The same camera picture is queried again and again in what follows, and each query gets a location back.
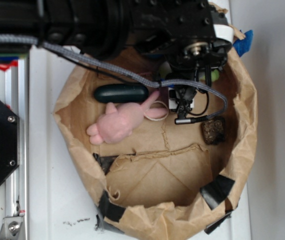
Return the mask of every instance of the green object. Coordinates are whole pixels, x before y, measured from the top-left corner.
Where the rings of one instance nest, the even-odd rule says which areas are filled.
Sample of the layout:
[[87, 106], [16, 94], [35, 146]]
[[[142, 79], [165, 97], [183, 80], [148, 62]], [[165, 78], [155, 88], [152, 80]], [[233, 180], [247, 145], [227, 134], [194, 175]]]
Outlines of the green object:
[[[218, 69], [215, 69], [213, 71], [211, 71], [211, 81], [217, 81], [219, 79], [219, 71]], [[200, 77], [200, 81], [205, 81], [206, 77], [205, 74], [203, 73], [203, 75]]]
[[100, 103], [141, 103], [149, 92], [144, 85], [109, 84], [98, 87], [94, 98]]

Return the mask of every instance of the dark brown object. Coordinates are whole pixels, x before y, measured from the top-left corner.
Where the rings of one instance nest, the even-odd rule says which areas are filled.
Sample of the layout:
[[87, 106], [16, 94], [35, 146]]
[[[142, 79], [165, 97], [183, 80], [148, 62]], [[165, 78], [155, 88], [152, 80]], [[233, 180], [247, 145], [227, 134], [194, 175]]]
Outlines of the dark brown object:
[[225, 119], [222, 116], [214, 117], [201, 124], [203, 140], [208, 145], [217, 145], [225, 141]]

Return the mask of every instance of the black tape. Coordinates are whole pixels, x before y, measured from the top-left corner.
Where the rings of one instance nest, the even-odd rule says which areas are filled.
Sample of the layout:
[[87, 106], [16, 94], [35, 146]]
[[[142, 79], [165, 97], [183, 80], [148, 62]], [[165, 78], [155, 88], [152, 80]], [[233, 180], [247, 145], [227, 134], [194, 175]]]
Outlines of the black tape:
[[111, 221], [119, 222], [126, 208], [117, 206], [109, 201], [109, 196], [106, 191], [103, 192], [98, 206], [102, 217], [107, 217]]
[[214, 181], [200, 188], [200, 193], [211, 210], [226, 200], [234, 183], [234, 180], [218, 175]]
[[111, 168], [112, 164], [118, 157], [118, 156], [99, 156], [97, 153], [93, 153], [92, 155], [101, 166], [101, 169], [103, 170], [105, 175], [109, 173], [109, 169]]
[[207, 228], [204, 230], [206, 234], [211, 234], [216, 228], [218, 228], [226, 219], [229, 219], [232, 217], [232, 211], [228, 212], [225, 216], [223, 216], [218, 221], [215, 221], [213, 224], [210, 224], [207, 226]]

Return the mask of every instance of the black cable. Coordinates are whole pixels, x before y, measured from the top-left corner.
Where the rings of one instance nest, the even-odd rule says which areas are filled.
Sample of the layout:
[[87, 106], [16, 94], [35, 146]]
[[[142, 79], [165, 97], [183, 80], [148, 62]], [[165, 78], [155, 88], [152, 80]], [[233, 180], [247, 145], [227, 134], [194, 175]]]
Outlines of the black cable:
[[203, 115], [208, 110], [208, 107], [209, 107], [209, 93], [207, 91], [206, 91], [206, 96], [207, 96], [206, 107], [204, 108], [204, 110], [201, 113], [192, 113], [192, 112], [188, 111], [187, 106], [184, 104], [183, 107], [184, 107], [186, 113], [188, 113], [188, 114], [190, 114], [192, 116], [201, 116], [201, 115]]
[[53, 53], [53, 54], [56, 54], [58, 57], [61, 57], [61, 58], [65, 59], [65, 60], [67, 60], [67, 61], [69, 61], [69, 62], [71, 62], [71, 63], [73, 63], [73, 64], [75, 64], [75, 65], [78, 65], [78, 66], [80, 66], [80, 67], [82, 67], [82, 68], [84, 68], [84, 69], [87, 69], [87, 70], [90, 70], [90, 71], [94, 71], [94, 72], [99, 73], [99, 74], [103, 74], [103, 75], [105, 75], [105, 76], [107, 76], [107, 77], [110, 77], [110, 78], [113, 78], [113, 79], [115, 79], [115, 80], [118, 80], [118, 81], [120, 81], [120, 82], [123, 83], [123, 84], [128, 84], [128, 85], [142, 85], [140, 82], [127, 81], [127, 80], [125, 80], [125, 79], [123, 79], [123, 78], [121, 78], [121, 77], [119, 77], [119, 76], [116, 76], [116, 75], [114, 75], [114, 74], [112, 74], [112, 73], [109, 73], [109, 72], [100, 70], [100, 69], [95, 68], [95, 67], [87, 66], [87, 65], [85, 65], [85, 64], [83, 64], [83, 63], [81, 63], [81, 62], [75, 61], [75, 60], [73, 60], [73, 59], [71, 59], [71, 58], [69, 58], [69, 57], [67, 57], [67, 56], [61, 55], [61, 54], [58, 53], [58, 52], [51, 51], [51, 50], [48, 50], [48, 51], [50, 51], [50, 52]]
[[205, 93], [206, 93], [206, 96], [207, 96], [206, 107], [205, 107], [205, 109], [204, 109], [201, 113], [192, 113], [192, 112], [190, 112], [190, 111], [188, 110], [188, 108], [187, 108], [186, 102], [185, 102], [184, 99], [183, 99], [182, 93], [181, 93], [179, 90], [177, 90], [176, 92], [178, 92], [179, 97], [180, 97], [178, 105], [180, 105], [180, 103], [182, 103], [183, 109], [185, 110], [186, 113], [188, 113], [188, 114], [190, 114], [190, 115], [192, 115], [192, 116], [196, 116], [196, 117], [197, 117], [197, 116], [203, 115], [203, 114], [208, 110], [208, 107], [209, 107], [209, 93], [208, 93], [207, 91], [205, 92]]

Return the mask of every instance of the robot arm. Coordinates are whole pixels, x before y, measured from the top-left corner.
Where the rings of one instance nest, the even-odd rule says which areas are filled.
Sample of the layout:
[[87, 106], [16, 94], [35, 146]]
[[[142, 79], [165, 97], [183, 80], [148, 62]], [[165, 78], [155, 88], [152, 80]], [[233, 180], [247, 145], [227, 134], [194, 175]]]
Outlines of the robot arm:
[[[36, 37], [39, 46], [76, 46], [99, 60], [133, 46], [142, 55], [165, 56], [172, 69], [166, 80], [198, 81], [204, 72], [210, 87], [211, 70], [227, 62], [234, 31], [207, 0], [0, 0], [0, 34]], [[0, 44], [2, 55], [29, 49]], [[189, 123], [197, 88], [177, 85], [174, 91], [176, 123]]]

